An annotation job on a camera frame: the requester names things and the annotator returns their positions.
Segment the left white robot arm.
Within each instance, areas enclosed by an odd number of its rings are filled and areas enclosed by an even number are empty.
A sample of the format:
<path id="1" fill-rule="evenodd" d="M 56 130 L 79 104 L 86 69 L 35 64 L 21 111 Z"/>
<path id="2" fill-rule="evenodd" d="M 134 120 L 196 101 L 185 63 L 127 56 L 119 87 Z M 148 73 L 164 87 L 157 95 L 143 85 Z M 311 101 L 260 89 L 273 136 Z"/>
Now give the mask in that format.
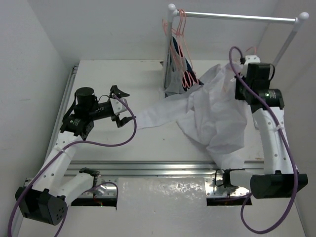
<path id="1" fill-rule="evenodd" d="M 28 186 L 16 191 L 16 206 L 23 217 L 56 226 L 75 199 L 96 188 L 100 172 L 91 168 L 80 169 L 66 184 L 62 184 L 62 180 L 79 144 L 101 145 L 87 141 L 96 120 L 110 118 L 118 128 L 136 121 L 134 114 L 119 117 L 121 113 L 131 111 L 126 100 L 128 96 L 113 85 L 107 101 L 101 103 L 91 87 L 76 90 L 74 100 L 62 118 L 56 143 L 41 170 Z"/>

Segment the pink wire hanger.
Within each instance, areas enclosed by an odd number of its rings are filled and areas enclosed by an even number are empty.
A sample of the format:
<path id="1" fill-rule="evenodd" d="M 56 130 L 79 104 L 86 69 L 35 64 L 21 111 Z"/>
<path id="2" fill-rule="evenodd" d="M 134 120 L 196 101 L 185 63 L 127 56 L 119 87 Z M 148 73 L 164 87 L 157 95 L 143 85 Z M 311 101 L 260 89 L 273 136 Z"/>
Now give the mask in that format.
<path id="1" fill-rule="evenodd" d="M 245 56 L 246 56 L 246 55 L 257 55 L 256 52 L 257 52 L 256 47 L 253 47 L 253 46 L 252 46 L 252 47 L 250 47 L 249 49 L 246 50 Z M 248 65 L 245 66 L 245 67 L 243 67 L 243 66 L 241 65 L 241 59 L 242 59 L 242 58 L 240 57 L 237 61 L 233 61 L 232 64 L 234 65 L 236 71 L 239 72 L 239 76 L 240 76 L 240 78 L 242 79 L 242 78 L 245 78 L 245 77 L 246 77 Z M 234 80 L 236 81 L 236 87 L 235 87 L 236 91 L 235 91 L 235 94 L 237 94 L 238 92 L 241 92 L 241 91 L 242 91 L 243 85 L 242 85 L 241 82 L 237 79 L 236 74 L 235 74 L 234 71 L 232 70 L 232 67 L 231 67 L 231 64 L 230 64 L 230 63 L 227 64 L 227 68 L 228 68 L 228 70 L 230 70 L 230 71 L 233 72 L 234 79 L 232 79 L 232 81 L 234 81 Z"/>

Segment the white shirt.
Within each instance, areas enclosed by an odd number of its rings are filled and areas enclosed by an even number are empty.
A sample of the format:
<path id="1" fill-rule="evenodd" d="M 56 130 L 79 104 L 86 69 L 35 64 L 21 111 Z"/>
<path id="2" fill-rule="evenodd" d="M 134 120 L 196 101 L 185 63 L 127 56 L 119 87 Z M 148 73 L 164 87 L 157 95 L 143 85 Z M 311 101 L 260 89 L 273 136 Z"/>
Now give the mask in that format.
<path id="1" fill-rule="evenodd" d="M 205 72 L 202 85 L 170 95 L 137 114 L 138 129 L 174 121 L 189 138 L 204 146 L 220 169 L 242 169 L 247 105 L 235 99 L 236 64 L 217 64 Z"/>

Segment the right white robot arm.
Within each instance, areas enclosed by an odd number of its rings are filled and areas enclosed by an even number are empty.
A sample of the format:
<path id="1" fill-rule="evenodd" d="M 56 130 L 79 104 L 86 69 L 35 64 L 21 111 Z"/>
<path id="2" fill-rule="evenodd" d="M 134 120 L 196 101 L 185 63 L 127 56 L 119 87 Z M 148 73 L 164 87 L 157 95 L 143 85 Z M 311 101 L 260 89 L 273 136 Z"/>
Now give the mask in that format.
<path id="1" fill-rule="evenodd" d="M 275 67 L 268 63 L 244 64 L 241 71 L 232 63 L 235 74 L 235 98 L 245 101 L 259 129 L 264 153 L 264 173 L 245 169 L 223 170 L 221 186 L 244 187 L 256 199 L 294 198 L 308 184 L 306 174 L 297 170 L 286 138 L 284 101 L 279 89 L 271 89 Z"/>

